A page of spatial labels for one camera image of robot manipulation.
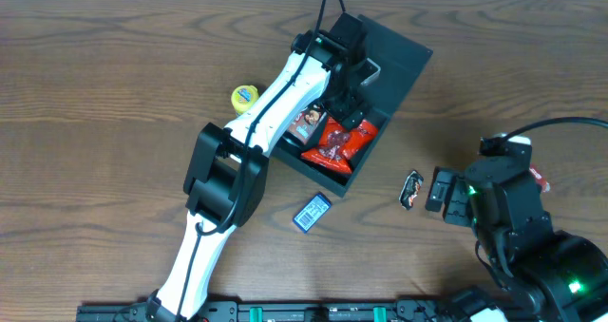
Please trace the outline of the red snack bag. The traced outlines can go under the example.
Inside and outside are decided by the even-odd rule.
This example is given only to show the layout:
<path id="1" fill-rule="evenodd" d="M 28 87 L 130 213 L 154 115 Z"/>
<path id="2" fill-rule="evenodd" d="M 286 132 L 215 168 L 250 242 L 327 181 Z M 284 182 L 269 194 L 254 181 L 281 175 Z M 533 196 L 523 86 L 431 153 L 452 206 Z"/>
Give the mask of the red snack bag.
<path id="1" fill-rule="evenodd" d="M 300 158 L 321 165 L 338 174 L 350 175 L 350 160 L 377 135 L 378 128 L 363 120 L 347 131 L 339 122 L 329 118 L 316 147 L 300 154 Z"/>

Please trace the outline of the red Pringles can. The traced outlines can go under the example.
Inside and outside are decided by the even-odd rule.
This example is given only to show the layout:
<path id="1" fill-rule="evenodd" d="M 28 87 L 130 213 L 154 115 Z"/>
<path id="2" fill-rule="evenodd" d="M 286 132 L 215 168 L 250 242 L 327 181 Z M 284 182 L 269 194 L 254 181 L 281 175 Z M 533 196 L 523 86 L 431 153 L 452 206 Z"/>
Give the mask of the red Pringles can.
<path id="1" fill-rule="evenodd" d="M 327 112 L 317 104 L 312 104 L 296 115 L 285 134 L 291 142 L 305 145 L 317 127 L 323 122 Z"/>

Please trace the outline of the dark green box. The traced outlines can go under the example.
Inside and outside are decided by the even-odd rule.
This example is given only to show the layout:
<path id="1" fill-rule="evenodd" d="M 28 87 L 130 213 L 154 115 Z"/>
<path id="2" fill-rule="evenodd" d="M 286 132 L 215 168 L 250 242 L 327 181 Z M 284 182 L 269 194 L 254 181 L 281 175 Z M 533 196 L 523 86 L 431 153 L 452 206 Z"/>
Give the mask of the dark green box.
<path id="1" fill-rule="evenodd" d="M 338 175 L 321 165 L 304 161 L 300 154 L 313 148 L 319 141 L 321 132 L 313 133 L 313 140 L 305 145 L 296 146 L 282 137 L 277 142 L 272 156 L 280 159 L 295 171 L 319 183 L 329 191 L 344 197 L 367 160 L 376 141 L 384 133 L 390 119 L 409 94 L 414 83 L 424 71 L 433 51 L 407 37 L 371 20 L 364 15 L 356 18 L 342 13 L 329 32 L 320 30 L 318 38 L 322 41 L 313 51 L 319 55 L 321 48 L 333 56 L 322 56 L 322 62 L 332 69 L 336 64 L 354 65 L 367 58 L 381 67 L 379 77 L 368 86 L 357 88 L 361 104 L 372 106 L 374 123 L 379 132 L 376 137 L 362 148 L 350 161 L 351 175 Z"/>

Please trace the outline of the yellow snack cup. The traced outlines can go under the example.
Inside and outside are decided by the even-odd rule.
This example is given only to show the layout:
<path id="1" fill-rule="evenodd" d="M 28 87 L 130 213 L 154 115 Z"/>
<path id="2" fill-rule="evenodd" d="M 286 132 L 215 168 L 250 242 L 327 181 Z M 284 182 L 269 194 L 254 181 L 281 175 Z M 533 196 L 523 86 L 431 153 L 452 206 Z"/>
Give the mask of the yellow snack cup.
<path id="1" fill-rule="evenodd" d="M 238 116 L 248 111 L 258 99 L 258 90 L 253 85 L 240 85 L 231 94 L 231 104 Z"/>

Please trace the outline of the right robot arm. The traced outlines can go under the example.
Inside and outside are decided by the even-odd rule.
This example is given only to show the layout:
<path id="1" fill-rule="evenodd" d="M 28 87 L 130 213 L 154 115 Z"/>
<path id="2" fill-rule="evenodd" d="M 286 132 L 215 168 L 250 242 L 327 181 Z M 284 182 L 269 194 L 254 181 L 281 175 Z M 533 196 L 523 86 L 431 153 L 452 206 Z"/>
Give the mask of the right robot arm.
<path id="1" fill-rule="evenodd" d="M 555 230 L 530 171 L 532 147 L 507 142 L 465 170 L 436 167 L 426 208 L 468 227 L 501 290 L 542 321 L 607 315 L 607 256 L 593 242 Z"/>

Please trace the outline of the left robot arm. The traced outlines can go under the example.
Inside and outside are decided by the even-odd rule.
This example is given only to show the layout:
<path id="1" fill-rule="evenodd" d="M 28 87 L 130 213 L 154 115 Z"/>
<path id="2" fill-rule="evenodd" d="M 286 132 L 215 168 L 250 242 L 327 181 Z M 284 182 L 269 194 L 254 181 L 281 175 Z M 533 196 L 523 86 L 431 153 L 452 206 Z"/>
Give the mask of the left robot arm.
<path id="1" fill-rule="evenodd" d="M 286 65 L 251 108 L 199 133 L 184 180 L 186 228 L 165 283 L 148 298 L 149 321 L 187 321 L 205 304 L 230 235 L 264 195 L 269 158 L 289 125 L 319 99 L 345 105 L 366 63 L 363 22 L 342 13 L 333 27 L 299 34 Z"/>

